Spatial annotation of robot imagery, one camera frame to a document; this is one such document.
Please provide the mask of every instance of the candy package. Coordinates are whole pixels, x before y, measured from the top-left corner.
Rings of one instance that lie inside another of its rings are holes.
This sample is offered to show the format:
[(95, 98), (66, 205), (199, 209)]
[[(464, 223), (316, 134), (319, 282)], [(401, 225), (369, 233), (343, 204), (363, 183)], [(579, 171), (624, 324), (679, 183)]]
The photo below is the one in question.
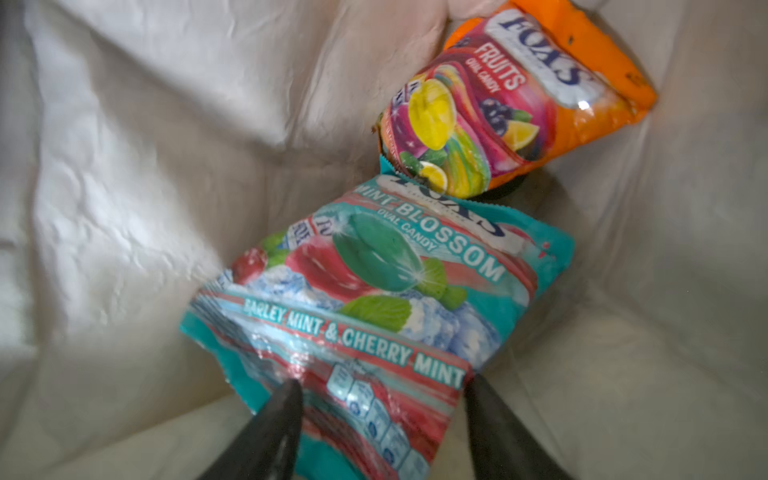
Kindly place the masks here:
[(473, 371), (573, 248), (518, 211), (390, 169), (248, 250), (181, 328), (253, 411), (300, 381), (300, 475), (420, 480)]
[(655, 101), (570, 2), (514, 0), (462, 25), (392, 98), (379, 145), (398, 171), (469, 198), (639, 121)]

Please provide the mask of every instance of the green leaf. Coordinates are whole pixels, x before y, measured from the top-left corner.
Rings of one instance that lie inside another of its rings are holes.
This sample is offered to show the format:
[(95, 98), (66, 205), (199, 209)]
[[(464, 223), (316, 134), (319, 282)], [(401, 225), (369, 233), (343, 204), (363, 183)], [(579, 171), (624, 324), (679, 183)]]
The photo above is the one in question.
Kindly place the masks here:
[(448, 285), (440, 297), (440, 303), (450, 311), (459, 308), (467, 300), (467, 291), (460, 286)]
[(290, 250), (278, 249), (268, 252), (269, 259), (266, 262), (266, 268), (272, 268), (273, 266), (283, 265), (288, 258)]
[(529, 114), (527, 111), (512, 109), (512, 120), (531, 123), (532, 119), (533, 115)]
[(418, 175), (422, 171), (422, 165), (419, 163), (419, 160), (407, 151), (400, 152), (400, 161), (414, 175)]
[(421, 294), (440, 300), (448, 286), (448, 277), (445, 275), (445, 266), (436, 258), (424, 260), (424, 280), (414, 288)]
[(424, 154), (419, 157), (420, 161), (429, 162), (430, 164), (437, 165), (438, 167), (442, 167), (442, 165), (445, 163), (446, 160), (448, 160), (448, 152), (445, 150), (427, 150), (424, 152)]
[(267, 253), (275, 250), (283, 242), (283, 239), (285, 238), (287, 232), (288, 230), (283, 230), (282, 232), (276, 232), (276, 233), (273, 233), (272, 235), (269, 235), (264, 240), (261, 240), (261, 247)]
[(369, 295), (347, 303), (339, 313), (397, 333), (411, 316), (411, 304), (396, 296)]

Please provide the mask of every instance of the lemon wedge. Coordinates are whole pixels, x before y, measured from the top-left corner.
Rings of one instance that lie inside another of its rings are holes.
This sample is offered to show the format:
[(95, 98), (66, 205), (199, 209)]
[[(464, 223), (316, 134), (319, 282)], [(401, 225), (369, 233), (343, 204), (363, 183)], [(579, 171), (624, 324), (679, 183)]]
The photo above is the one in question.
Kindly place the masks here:
[(419, 176), (429, 180), (429, 187), (443, 195), (445, 191), (448, 190), (448, 175), (445, 174), (442, 168), (435, 164), (430, 164), (425, 161), (419, 163), (422, 165)]
[(413, 133), (432, 150), (440, 150), (456, 126), (456, 105), (450, 90), (430, 78), (411, 94), (408, 119)]
[(538, 134), (538, 125), (525, 121), (510, 120), (507, 122), (507, 133), (502, 137), (504, 142), (517, 151), (530, 144)]

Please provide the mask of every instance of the orange bag top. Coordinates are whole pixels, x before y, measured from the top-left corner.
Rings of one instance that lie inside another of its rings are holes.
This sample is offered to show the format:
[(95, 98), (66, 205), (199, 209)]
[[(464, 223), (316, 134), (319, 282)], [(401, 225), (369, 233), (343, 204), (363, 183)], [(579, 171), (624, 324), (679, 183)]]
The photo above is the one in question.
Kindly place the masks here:
[(656, 93), (568, 0), (515, 0), (454, 32), (379, 121), (382, 154), (474, 197), (627, 124)]

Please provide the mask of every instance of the fox's mint blossom candy bag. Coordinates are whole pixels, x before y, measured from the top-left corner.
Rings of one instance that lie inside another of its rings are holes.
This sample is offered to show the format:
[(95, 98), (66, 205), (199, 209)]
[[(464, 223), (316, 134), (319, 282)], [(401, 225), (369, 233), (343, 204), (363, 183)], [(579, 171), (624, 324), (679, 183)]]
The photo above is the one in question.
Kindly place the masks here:
[(301, 475), (420, 480), (472, 372), (572, 253), (516, 210), (382, 174), (248, 250), (181, 328), (253, 411), (301, 382)]

